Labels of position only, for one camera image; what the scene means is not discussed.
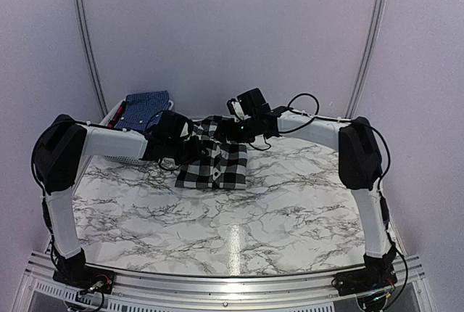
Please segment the black white checked shirt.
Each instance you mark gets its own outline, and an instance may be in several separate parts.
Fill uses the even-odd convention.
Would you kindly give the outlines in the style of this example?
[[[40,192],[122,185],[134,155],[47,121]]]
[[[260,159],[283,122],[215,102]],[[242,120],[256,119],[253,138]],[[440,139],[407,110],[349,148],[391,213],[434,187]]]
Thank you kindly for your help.
[[[181,166],[175,186],[184,189],[245,189],[247,187],[247,146],[227,141],[219,129],[227,117],[211,115],[194,123],[195,137],[203,155]]]

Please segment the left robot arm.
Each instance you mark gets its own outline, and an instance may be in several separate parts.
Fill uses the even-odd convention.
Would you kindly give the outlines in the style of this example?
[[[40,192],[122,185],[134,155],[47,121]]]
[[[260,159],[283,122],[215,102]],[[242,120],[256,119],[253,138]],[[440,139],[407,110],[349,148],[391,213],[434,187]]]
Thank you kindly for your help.
[[[85,156],[126,157],[187,165],[206,153],[188,118],[170,111],[159,123],[142,131],[110,128],[59,115],[39,136],[31,154],[31,171],[42,191],[43,219],[51,234],[55,276],[84,287],[100,275],[86,265],[73,213],[73,194],[80,160]]]

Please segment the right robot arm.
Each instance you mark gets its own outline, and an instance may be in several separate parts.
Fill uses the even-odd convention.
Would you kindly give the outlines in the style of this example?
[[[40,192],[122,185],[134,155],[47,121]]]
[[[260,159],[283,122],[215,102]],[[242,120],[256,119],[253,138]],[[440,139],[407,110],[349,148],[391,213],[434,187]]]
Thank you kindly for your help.
[[[369,120],[310,115],[291,102],[273,109],[259,89],[230,99],[227,107],[231,117],[217,129],[223,140],[251,144],[257,136],[293,135],[337,152],[339,179],[354,197],[360,215],[365,266],[351,274],[337,274],[333,282],[348,292],[396,283],[393,262],[398,250],[389,234],[389,209],[382,193],[389,167],[382,165],[378,146],[385,139]]]

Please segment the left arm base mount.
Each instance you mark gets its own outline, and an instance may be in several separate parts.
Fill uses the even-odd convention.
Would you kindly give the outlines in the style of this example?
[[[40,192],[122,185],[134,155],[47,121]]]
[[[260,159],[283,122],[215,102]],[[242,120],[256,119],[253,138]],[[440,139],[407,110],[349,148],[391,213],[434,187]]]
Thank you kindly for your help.
[[[53,280],[71,287],[79,288],[81,291],[88,293],[102,292],[104,294],[110,294],[115,280],[115,272],[85,266],[83,271],[78,272],[77,276],[74,278],[62,272],[55,271],[53,273]]]

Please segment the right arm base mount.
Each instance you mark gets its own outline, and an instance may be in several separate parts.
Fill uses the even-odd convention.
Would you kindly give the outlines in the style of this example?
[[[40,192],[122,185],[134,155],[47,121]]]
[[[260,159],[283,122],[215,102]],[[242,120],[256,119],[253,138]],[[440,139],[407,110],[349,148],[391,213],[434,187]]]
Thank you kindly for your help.
[[[384,287],[393,287],[397,283],[397,276],[393,268],[380,274],[374,268],[360,268],[353,271],[337,273],[331,285],[340,296],[369,292]]]

